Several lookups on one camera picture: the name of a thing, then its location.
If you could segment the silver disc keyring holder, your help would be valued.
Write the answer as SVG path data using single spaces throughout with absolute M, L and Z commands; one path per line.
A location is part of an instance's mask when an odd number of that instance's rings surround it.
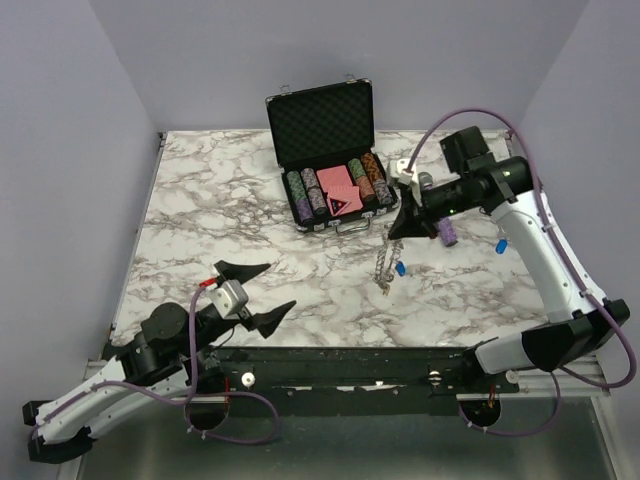
M 373 282 L 382 294 L 387 296 L 390 291 L 396 271 L 396 264 L 400 261 L 404 245 L 401 240 L 390 240 L 387 233 L 382 234 L 382 246 L 376 255 Z

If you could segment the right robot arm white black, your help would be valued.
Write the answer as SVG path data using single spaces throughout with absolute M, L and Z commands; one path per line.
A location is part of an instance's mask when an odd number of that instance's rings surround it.
M 464 355 L 460 379 L 480 392 L 508 370 L 552 372 L 604 345 L 630 317 L 622 299 L 612 300 L 585 271 L 554 224 L 546 195 L 534 188 L 528 161 L 498 161 L 481 131 L 469 127 L 440 142 L 458 179 L 427 187 L 409 160 L 390 162 L 388 179 L 401 207 L 392 240 L 434 238 L 439 221 L 472 209 L 488 214 L 520 255 L 542 299 L 547 323 L 481 343 Z

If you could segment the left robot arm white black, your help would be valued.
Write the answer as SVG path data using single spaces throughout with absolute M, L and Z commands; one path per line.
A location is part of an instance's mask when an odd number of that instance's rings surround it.
M 218 355 L 219 337 L 237 327 L 269 338 L 294 307 L 287 302 L 253 314 L 244 284 L 269 269 L 268 264 L 237 265 L 220 261 L 211 278 L 201 282 L 188 307 L 175 302 L 157 306 L 140 330 L 92 377 L 69 393 L 22 407 L 30 427 L 30 461 L 62 464 L 89 452 L 94 443 L 134 413 L 158 401 L 182 410 L 187 430 L 217 438 L 235 398 L 254 399 L 273 417 L 275 406 L 252 391 L 253 376 L 241 377 L 232 389 Z

